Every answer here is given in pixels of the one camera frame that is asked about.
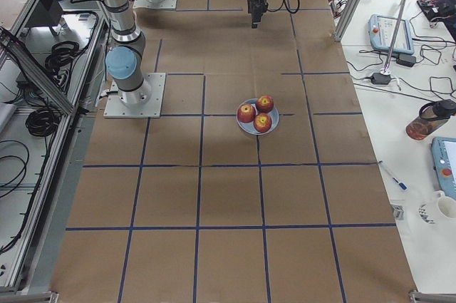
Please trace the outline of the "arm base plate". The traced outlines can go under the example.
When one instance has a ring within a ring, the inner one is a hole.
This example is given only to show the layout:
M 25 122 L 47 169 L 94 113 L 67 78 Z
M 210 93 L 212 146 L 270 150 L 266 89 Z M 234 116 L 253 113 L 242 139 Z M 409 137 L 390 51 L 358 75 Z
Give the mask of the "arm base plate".
M 159 118 L 165 90 L 166 73 L 144 73 L 141 87 L 122 91 L 113 79 L 103 116 L 105 118 Z
M 175 10 L 177 0 L 135 0 L 134 9 Z

